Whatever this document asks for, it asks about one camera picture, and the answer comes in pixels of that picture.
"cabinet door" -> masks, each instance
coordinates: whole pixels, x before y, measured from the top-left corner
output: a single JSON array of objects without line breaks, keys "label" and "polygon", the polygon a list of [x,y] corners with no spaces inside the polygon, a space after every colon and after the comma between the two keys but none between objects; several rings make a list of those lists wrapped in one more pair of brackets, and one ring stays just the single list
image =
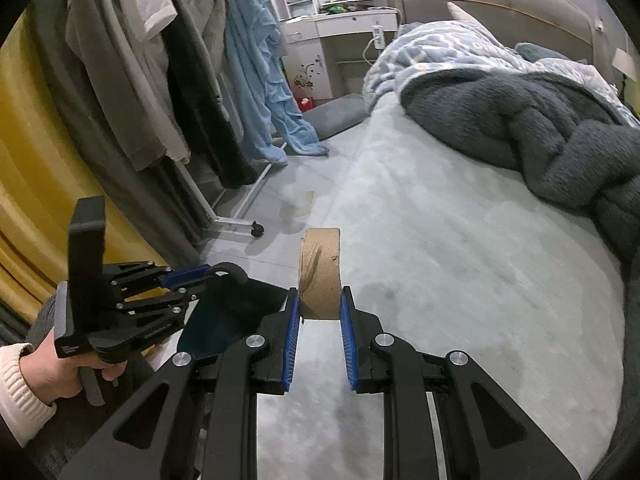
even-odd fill
[{"label": "cabinet door", "polygon": [[282,62],[294,95],[305,94],[315,100],[333,99],[320,40],[289,43],[287,49],[289,53]]}]

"lampshade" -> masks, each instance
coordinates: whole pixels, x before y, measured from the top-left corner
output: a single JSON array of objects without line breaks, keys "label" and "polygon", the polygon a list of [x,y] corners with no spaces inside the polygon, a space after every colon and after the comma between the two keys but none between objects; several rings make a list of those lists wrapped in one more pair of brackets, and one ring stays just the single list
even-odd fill
[{"label": "lampshade", "polygon": [[638,73],[636,72],[636,64],[633,58],[624,50],[617,49],[616,55],[611,63],[615,68],[620,70],[624,75],[633,81],[638,81]]}]

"white knit cuff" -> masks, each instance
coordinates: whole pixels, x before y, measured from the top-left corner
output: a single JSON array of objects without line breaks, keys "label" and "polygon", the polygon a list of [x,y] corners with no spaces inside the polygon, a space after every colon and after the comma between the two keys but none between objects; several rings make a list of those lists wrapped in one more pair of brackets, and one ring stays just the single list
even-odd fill
[{"label": "white knit cuff", "polygon": [[20,355],[29,343],[0,347],[0,415],[24,447],[56,413],[56,405],[47,406],[24,382],[20,372]]}]

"brown tape roll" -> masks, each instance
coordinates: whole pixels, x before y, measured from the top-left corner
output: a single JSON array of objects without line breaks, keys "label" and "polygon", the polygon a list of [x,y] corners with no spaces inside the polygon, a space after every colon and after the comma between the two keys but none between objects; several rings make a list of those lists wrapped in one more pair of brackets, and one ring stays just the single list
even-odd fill
[{"label": "brown tape roll", "polygon": [[340,319],[340,229],[306,230],[298,291],[304,319]]}]

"caster wheel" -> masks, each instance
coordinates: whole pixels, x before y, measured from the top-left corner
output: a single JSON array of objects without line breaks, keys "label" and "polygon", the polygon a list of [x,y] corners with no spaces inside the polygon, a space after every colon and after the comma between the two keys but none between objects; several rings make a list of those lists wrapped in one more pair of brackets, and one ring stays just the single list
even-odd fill
[{"label": "caster wheel", "polygon": [[264,234],[264,227],[262,227],[258,222],[254,222],[251,225],[251,236],[254,238],[260,238]]}]

